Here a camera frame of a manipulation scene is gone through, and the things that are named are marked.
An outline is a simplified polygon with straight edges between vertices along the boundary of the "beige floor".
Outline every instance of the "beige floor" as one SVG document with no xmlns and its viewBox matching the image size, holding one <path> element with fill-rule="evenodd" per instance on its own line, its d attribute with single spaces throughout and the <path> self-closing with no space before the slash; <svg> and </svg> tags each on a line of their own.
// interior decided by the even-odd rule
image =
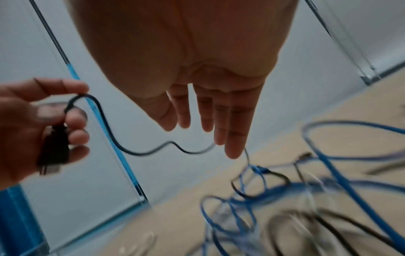
<svg viewBox="0 0 405 256">
<path fill-rule="evenodd" d="M 397 72 L 381 81 L 380 83 L 365 90 L 360 95 L 351 98 L 335 107 L 328 113 L 320 116 L 317 120 L 350 119 L 373 121 L 382 124 L 404 127 L 405 126 L 405 71 Z M 333 127 L 320 128 L 313 132 L 313 140 L 327 154 L 334 155 L 375 155 L 388 153 L 405 148 L 405 136 L 392 134 L 370 128 Z M 308 151 L 308 147 L 300 136 L 297 128 L 292 132 L 279 136 L 268 145 L 251 156 L 251 161 L 256 165 L 270 165 L 294 160 L 299 154 Z M 100 254 L 102 256 L 118 255 L 119 248 L 132 247 L 147 232 L 154 232 L 158 236 L 155 248 L 150 255 L 184 255 L 193 245 L 203 238 L 204 220 L 199 210 L 200 199 L 207 195 L 227 197 L 232 194 L 229 184 L 245 164 L 240 160 L 235 165 L 217 174 L 215 177 L 201 184 L 183 190 L 176 198 L 165 204 L 157 205 L 142 212 L 130 222 Z M 373 168 L 378 168 L 386 163 L 365 164 L 359 162 L 340 162 L 336 166 L 349 177 L 363 176 L 361 173 Z M 327 175 L 325 167 L 319 163 L 310 164 L 303 169 L 316 175 Z M 293 170 L 283 170 L 289 177 L 295 178 Z M 396 183 L 405 183 L 405 172 L 393 172 L 383 175 L 379 179 Z M 253 183 L 250 188 L 254 190 L 258 185 Z M 382 214 L 389 223 L 397 230 L 405 234 L 405 215 L 401 209 L 405 208 L 405 199 L 380 192 L 362 192 L 362 196 Z M 351 201 L 339 195 L 342 211 L 349 213 L 359 221 L 369 223 L 368 219 L 351 203 Z M 257 212 L 259 223 L 264 225 L 272 214 L 283 207 L 293 207 L 294 200 L 286 200 L 281 204 L 269 206 L 266 210 Z M 367 246 L 382 246 L 367 238 Z M 365 255 L 395 255 L 392 250 L 366 250 Z M 290 253 L 289 255 L 303 255 L 302 253 Z"/>
</svg>

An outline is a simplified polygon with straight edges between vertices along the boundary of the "cable plug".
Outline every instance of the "cable plug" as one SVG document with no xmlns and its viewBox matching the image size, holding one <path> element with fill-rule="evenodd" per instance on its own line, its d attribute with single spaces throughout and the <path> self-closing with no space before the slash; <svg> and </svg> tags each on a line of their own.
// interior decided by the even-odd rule
<svg viewBox="0 0 405 256">
<path fill-rule="evenodd" d="M 68 130 L 64 124 L 52 126 L 52 131 L 43 141 L 37 166 L 40 175 L 55 174 L 69 160 Z"/>
</svg>

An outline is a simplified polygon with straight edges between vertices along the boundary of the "hand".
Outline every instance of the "hand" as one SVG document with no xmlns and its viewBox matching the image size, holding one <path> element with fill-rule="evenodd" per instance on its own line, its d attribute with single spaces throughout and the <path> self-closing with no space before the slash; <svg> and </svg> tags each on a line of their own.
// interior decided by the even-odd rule
<svg viewBox="0 0 405 256">
<path fill-rule="evenodd" d="M 86 113 L 74 108 L 66 115 L 66 103 L 32 105 L 51 95 L 87 93 L 88 86 L 68 79 L 34 78 L 17 83 L 0 83 L 0 190 L 13 186 L 38 171 L 36 166 L 47 126 L 66 123 L 69 162 L 84 158 L 89 141 L 84 130 Z"/>
<path fill-rule="evenodd" d="M 230 158 L 245 146 L 265 78 L 298 0 L 68 0 L 107 78 L 163 129 L 201 125 Z"/>
</svg>

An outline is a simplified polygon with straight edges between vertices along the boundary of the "white wall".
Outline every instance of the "white wall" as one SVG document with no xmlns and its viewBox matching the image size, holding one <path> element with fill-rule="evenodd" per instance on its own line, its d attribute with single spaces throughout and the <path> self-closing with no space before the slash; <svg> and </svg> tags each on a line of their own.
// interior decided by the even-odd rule
<svg viewBox="0 0 405 256">
<path fill-rule="evenodd" d="M 166 140 L 175 140 L 186 149 L 198 150 L 212 142 L 212 134 L 204 134 L 200 128 L 193 93 L 191 128 L 162 131 L 105 79 L 87 53 L 62 0 L 37 0 L 37 3 L 79 76 L 90 84 L 91 93 L 104 106 L 113 131 L 124 146 L 146 151 Z M 278 64 L 263 90 L 248 149 L 254 151 L 260 143 L 289 129 L 296 121 L 364 86 L 307 5 L 301 3 Z M 203 156 L 184 155 L 171 147 L 149 157 L 127 156 L 127 160 L 152 202 L 168 198 L 206 177 L 207 171 L 230 163 L 220 147 Z"/>
<path fill-rule="evenodd" d="M 314 3 L 319 9 L 329 4 L 378 72 L 405 61 L 405 1 L 314 0 Z M 354 58 L 361 63 L 359 56 Z"/>
<path fill-rule="evenodd" d="M 28 1 L 0 1 L 0 81 L 66 77 L 65 65 L 55 57 L 52 44 L 24 3 Z M 22 184 L 51 249 L 139 202 L 91 109 L 85 102 L 80 107 L 89 115 L 91 156 L 64 168 L 60 175 L 32 176 Z"/>
</svg>

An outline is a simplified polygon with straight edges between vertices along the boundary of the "fingernail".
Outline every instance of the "fingernail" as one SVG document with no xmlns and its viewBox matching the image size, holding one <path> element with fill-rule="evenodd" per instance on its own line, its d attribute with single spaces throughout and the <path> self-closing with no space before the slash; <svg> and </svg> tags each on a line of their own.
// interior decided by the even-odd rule
<svg viewBox="0 0 405 256">
<path fill-rule="evenodd" d="M 37 117 L 40 119 L 50 120 L 55 119 L 63 115 L 59 109 L 50 105 L 39 106 L 37 109 Z"/>
</svg>

